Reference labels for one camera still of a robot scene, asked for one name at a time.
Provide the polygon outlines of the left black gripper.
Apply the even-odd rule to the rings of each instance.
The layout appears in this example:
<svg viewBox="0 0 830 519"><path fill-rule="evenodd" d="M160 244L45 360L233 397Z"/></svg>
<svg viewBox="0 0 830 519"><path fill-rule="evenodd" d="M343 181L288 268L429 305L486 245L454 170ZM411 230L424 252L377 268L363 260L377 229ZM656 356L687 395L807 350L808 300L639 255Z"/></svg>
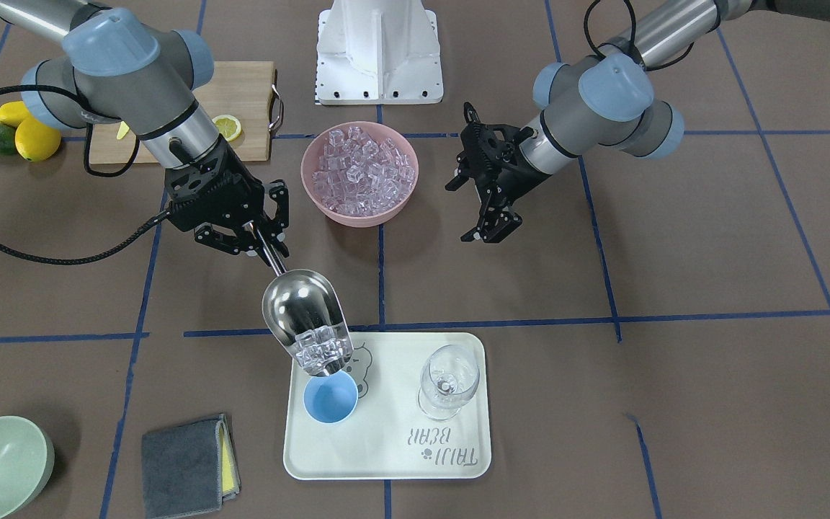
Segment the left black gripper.
<svg viewBox="0 0 830 519"><path fill-rule="evenodd" d="M524 157L519 145L530 137L530 129L510 125L483 124L470 102L463 105L465 127L459 133L462 151L457 155L452 179L445 190L454 192L474 181L480 196L477 223L461 242L497 244L523 223L512 203L550 178Z"/></svg>

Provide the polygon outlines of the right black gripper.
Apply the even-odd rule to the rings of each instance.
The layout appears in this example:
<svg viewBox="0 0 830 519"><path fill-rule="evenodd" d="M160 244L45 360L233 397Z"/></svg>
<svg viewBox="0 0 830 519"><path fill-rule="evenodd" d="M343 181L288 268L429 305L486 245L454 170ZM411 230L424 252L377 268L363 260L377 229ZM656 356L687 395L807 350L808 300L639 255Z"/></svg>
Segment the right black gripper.
<svg viewBox="0 0 830 519"><path fill-rule="evenodd" d="M225 138L218 138L214 147L197 161L166 169L164 188L169 197L169 220L182 232L195 229L195 243L228 255L256 257L264 237L281 257L290 256L285 243L290 223L286 181L263 184L257 180ZM264 211L264 195L272 203L272 216ZM256 228L241 229L247 221L262 219L263 213L262 234ZM234 232L220 232L211 224Z"/></svg>

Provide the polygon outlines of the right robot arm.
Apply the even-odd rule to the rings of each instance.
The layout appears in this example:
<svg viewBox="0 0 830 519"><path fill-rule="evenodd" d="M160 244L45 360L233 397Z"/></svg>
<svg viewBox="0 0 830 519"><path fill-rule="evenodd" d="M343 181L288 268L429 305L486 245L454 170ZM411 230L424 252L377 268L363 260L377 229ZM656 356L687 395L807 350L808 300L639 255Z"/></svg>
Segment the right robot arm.
<svg viewBox="0 0 830 519"><path fill-rule="evenodd" d="M289 256L289 190L247 170L195 98L210 82L214 60L203 38L188 30L159 32L129 9L92 1L0 1L0 21L60 44L65 55L33 66L20 93L30 114L55 130L123 121L165 170L169 201L119 245L98 255L56 259L0 243L28 262L80 265L104 260L164 221L195 242L230 255L258 254L274 270Z"/></svg>

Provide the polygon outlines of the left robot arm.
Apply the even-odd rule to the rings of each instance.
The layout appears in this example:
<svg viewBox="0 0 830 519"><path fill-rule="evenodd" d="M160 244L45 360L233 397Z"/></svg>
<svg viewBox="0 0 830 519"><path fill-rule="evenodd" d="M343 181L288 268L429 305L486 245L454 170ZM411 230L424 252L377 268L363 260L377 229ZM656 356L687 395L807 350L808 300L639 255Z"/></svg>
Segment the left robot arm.
<svg viewBox="0 0 830 519"><path fill-rule="evenodd" d="M464 103L465 127L454 192L474 182L480 209L464 242L499 243L522 223L514 203L591 148L655 160L671 154L685 131L681 113L657 99L648 74L687 56L722 23L749 11L830 22L830 1L666 1L626 32L590 46L578 63L551 63L534 82L539 115L526 125L484 123Z"/></svg>

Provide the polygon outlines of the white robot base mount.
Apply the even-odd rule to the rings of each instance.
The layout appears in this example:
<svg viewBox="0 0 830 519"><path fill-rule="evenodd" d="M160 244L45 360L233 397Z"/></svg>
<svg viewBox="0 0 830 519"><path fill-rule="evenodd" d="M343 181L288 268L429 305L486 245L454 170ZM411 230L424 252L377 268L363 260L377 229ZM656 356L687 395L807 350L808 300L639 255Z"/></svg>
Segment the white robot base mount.
<svg viewBox="0 0 830 519"><path fill-rule="evenodd" d="M317 105L444 99L437 17L421 1L335 1L316 27Z"/></svg>

